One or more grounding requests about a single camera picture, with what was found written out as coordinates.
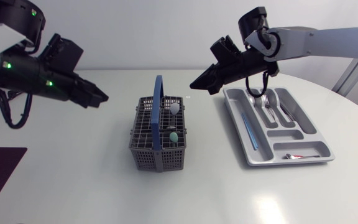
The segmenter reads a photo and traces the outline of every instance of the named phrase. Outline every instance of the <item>white wall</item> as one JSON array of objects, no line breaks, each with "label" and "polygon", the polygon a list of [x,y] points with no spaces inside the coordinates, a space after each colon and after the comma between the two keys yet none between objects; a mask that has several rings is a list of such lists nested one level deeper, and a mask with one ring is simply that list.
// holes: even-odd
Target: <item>white wall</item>
[{"label": "white wall", "polygon": [[[32,0],[47,23],[42,47],[54,32],[85,52],[77,66],[93,69],[206,68],[209,51],[229,34],[244,49],[238,19],[265,6],[270,27],[358,27],[356,0]],[[279,62],[282,73],[332,88],[351,59],[308,57]],[[358,91],[349,98],[358,103]]]}]

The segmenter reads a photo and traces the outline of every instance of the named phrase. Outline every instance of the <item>gray plastic basket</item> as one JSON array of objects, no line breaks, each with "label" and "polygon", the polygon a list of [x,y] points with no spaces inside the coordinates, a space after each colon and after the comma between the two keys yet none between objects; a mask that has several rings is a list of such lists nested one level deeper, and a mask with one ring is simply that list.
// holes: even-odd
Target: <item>gray plastic basket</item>
[{"label": "gray plastic basket", "polygon": [[[180,105],[175,116],[170,112],[172,103]],[[186,149],[184,109],[182,97],[163,96],[162,76],[157,76],[154,96],[139,99],[131,130],[129,149],[139,170],[163,172],[183,169]],[[178,134],[178,142],[171,142],[171,132]]]}]

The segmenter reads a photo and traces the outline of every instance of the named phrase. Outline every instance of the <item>blue utensil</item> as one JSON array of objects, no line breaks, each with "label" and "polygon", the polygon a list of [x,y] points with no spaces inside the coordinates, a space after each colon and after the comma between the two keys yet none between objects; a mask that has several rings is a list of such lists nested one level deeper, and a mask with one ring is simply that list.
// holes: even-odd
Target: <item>blue utensil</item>
[{"label": "blue utensil", "polygon": [[241,116],[242,116],[242,119],[244,120],[244,124],[246,124],[247,132],[251,139],[252,146],[254,147],[254,150],[258,150],[258,143],[256,142],[256,139],[254,137],[254,133],[252,132],[251,126],[249,125],[249,122],[248,122],[246,116],[244,115],[244,113],[242,113]]}]

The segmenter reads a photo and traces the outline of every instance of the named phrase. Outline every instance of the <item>fork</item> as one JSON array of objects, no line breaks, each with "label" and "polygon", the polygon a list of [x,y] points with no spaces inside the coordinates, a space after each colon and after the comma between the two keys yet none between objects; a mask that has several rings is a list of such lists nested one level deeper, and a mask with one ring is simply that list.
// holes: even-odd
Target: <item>fork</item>
[{"label": "fork", "polygon": [[264,95],[262,96],[262,100],[263,100],[264,103],[265,103],[265,107],[266,107],[267,111],[270,113],[270,115],[272,115],[274,121],[276,121],[276,117],[274,116],[274,112],[272,111],[273,109],[272,109],[272,107],[270,106],[269,99],[267,98],[267,95],[266,95],[266,94],[264,94]]}]

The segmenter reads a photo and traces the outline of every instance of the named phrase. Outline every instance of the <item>spoon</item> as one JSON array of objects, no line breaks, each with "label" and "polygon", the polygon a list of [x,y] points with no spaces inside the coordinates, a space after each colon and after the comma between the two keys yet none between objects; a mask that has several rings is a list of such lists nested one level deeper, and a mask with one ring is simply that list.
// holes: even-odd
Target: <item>spoon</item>
[{"label": "spoon", "polygon": [[180,109],[180,107],[179,107],[178,103],[172,103],[171,104],[170,110],[171,110],[172,115],[175,116],[179,112],[179,109]]},{"label": "spoon", "polygon": [[178,142],[178,134],[177,133],[174,133],[172,132],[171,134],[169,134],[169,139],[171,140],[171,142],[173,142],[173,147],[176,147],[177,146],[177,142]]},{"label": "spoon", "polygon": [[173,116],[170,117],[169,127],[167,129],[176,129],[176,114],[179,112],[180,106],[178,103],[172,103],[170,106],[170,111]]},{"label": "spoon", "polygon": [[296,156],[289,153],[286,154],[287,159],[307,159],[307,158],[319,158],[320,156]]}]

